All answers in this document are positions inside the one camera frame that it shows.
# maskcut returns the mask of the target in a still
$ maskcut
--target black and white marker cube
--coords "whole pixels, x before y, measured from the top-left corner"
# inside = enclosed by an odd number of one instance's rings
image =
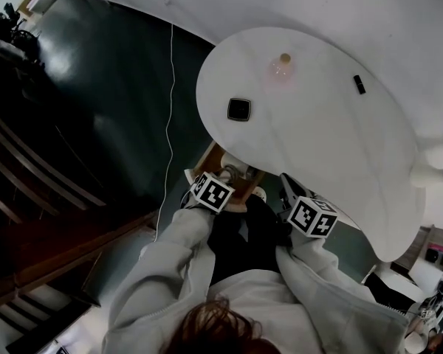
[[[337,219],[336,210],[327,202],[298,196],[287,221],[307,237],[327,238]]]
[[[190,189],[196,201],[215,212],[223,210],[234,191],[232,187],[220,182],[207,172],[204,172]]]

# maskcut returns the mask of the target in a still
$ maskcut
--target white cable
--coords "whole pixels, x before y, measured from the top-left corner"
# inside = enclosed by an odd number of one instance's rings
[[[168,140],[169,149],[171,150],[171,157],[169,158],[168,166],[165,168],[165,178],[164,178],[164,198],[162,199],[161,207],[159,208],[159,213],[157,214],[157,223],[156,223],[156,237],[154,238],[154,241],[157,240],[157,235],[159,232],[159,219],[161,218],[161,211],[162,207],[164,206],[165,199],[168,196],[168,174],[169,174],[169,168],[171,167],[172,158],[174,157],[174,151],[172,150],[172,144],[171,140],[169,139],[169,124],[171,123],[172,118],[172,91],[174,90],[174,86],[176,85],[176,72],[174,71],[174,62],[172,60],[172,40],[174,37],[174,25],[171,24],[171,67],[172,67],[172,86],[171,86],[171,93],[169,94],[169,100],[171,102],[171,107],[169,109],[169,119],[168,124],[165,126],[165,137]]]
[[[182,199],[180,200],[180,205],[179,205],[180,208],[182,208],[182,202],[184,201],[184,198],[187,197],[187,194],[190,192],[191,187],[192,187],[192,185],[189,186],[189,190],[187,190],[185,192],[185,194],[182,196]]]

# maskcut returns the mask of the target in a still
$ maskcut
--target black pants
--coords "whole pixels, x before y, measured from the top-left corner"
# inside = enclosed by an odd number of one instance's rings
[[[251,269],[279,272],[275,259],[276,215],[262,199],[251,195],[247,213],[222,212],[215,217],[208,245],[215,253],[211,285]],[[248,227],[248,241],[238,232],[242,220]]]
[[[368,277],[364,286],[369,287],[376,302],[392,307],[393,309],[407,312],[414,303],[412,299],[389,288],[375,273],[372,273]]]

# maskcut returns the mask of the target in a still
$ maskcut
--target white jacket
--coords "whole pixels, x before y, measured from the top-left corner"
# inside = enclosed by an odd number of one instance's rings
[[[117,290],[105,354],[157,354],[193,307],[205,302],[215,264],[207,245],[212,217],[182,209]],[[277,248],[284,281],[307,310],[328,354],[403,353],[408,319],[378,305],[370,291],[338,270],[325,240],[292,233],[292,248]]]

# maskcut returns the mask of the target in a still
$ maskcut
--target black square object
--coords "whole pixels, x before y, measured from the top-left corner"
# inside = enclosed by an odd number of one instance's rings
[[[326,202],[323,201],[319,201],[317,199],[312,199],[312,202],[314,204],[316,204],[317,206],[319,206],[323,211],[328,211],[328,212],[336,212],[329,204],[327,204]]]
[[[202,174],[200,179],[197,181],[197,185],[195,186],[195,189],[193,190],[193,192],[195,194],[197,194],[200,191],[200,189],[202,188],[202,186],[204,186],[204,183],[206,181],[207,181],[207,176],[205,174]]]
[[[361,77],[357,74],[353,77],[354,82],[356,83],[357,91],[360,94],[366,93],[366,90],[364,89],[363,81],[361,80]]]
[[[230,191],[230,189],[220,185],[218,182],[209,180],[208,185],[205,187],[202,195],[199,196],[199,199],[213,208],[219,209],[229,197]]]
[[[303,201],[299,201],[291,221],[302,231],[307,232],[315,220],[315,216],[317,216],[317,212],[313,208]]]
[[[435,249],[427,249],[427,252],[425,253],[425,261],[428,261],[429,263],[435,263],[438,259],[438,252]]]
[[[251,115],[251,101],[232,98],[228,103],[228,119],[246,122]]]
[[[334,215],[321,215],[320,219],[318,219],[317,226],[315,226],[310,234],[315,236],[327,236],[336,221],[337,217]]]

